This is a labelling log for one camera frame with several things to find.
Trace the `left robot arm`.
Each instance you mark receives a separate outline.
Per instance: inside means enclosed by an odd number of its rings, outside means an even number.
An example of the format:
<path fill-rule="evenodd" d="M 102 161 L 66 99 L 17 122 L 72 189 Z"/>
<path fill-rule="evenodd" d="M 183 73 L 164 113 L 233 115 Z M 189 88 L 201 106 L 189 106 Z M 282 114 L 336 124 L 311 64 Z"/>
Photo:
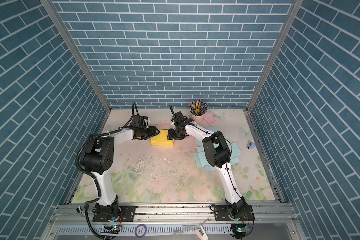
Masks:
<path fill-rule="evenodd" d="M 132 140 L 148 140 L 159 133 L 157 127 L 149 125 L 147 116 L 133 115 L 124 126 L 89 137 L 80 148 L 75 164 L 95 183 L 98 196 L 90 203 L 96 203 L 97 209 L 108 213 L 119 210 L 118 196 L 113 190 L 109 173 L 114 163 L 115 146 Z"/>

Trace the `yellow paper box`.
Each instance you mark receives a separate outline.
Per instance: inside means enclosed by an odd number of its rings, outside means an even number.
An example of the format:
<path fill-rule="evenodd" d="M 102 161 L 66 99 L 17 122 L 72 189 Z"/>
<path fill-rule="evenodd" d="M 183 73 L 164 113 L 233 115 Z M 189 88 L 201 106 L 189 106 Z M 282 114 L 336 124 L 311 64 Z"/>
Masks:
<path fill-rule="evenodd" d="M 173 147 L 174 140 L 168 140 L 168 130 L 160 130 L 160 133 L 151 138 L 152 146 Z"/>

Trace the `light blue paper box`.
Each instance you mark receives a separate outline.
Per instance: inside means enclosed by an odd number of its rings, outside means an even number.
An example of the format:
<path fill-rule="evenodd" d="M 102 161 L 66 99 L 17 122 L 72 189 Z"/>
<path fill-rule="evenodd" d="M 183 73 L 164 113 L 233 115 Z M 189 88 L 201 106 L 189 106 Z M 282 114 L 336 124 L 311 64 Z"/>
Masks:
<path fill-rule="evenodd" d="M 203 143 L 202 143 L 202 139 L 207 136 L 207 133 L 211 134 L 211 133 L 217 132 L 219 130 L 219 127 L 211 127 L 208 129 L 204 129 L 203 131 L 198 130 L 198 128 L 201 129 L 202 127 L 201 126 L 188 126 L 187 127 L 187 133 L 190 136 L 193 136 L 195 138 L 196 144 L 199 145 L 197 147 L 198 152 L 196 154 L 194 154 L 196 164 L 200 168 L 204 167 L 206 169 L 206 171 L 214 171 L 215 167 L 212 167 L 209 164 L 209 162 L 207 161 L 205 150 L 204 150 Z M 235 142 L 231 143 L 229 140 L 227 140 L 227 144 L 232 153 L 230 163 L 232 165 L 238 163 L 240 161 L 239 156 L 242 154 L 242 152 L 239 149 L 237 143 L 235 143 Z"/>

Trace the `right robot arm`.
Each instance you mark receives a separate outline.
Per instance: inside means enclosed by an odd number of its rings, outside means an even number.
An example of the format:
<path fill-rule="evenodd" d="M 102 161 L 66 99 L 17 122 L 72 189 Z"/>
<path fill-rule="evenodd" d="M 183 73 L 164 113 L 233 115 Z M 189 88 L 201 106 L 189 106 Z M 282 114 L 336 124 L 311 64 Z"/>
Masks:
<path fill-rule="evenodd" d="M 217 170 L 223 185 L 229 216 L 232 219 L 241 218 L 248 204 L 234 179 L 231 166 L 232 151 L 223 133 L 208 131 L 194 120 L 185 117 L 182 112 L 175 113 L 172 106 L 170 110 L 173 127 L 169 129 L 167 139 L 183 140 L 185 137 L 192 136 L 202 142 L 206 160 Z"/>

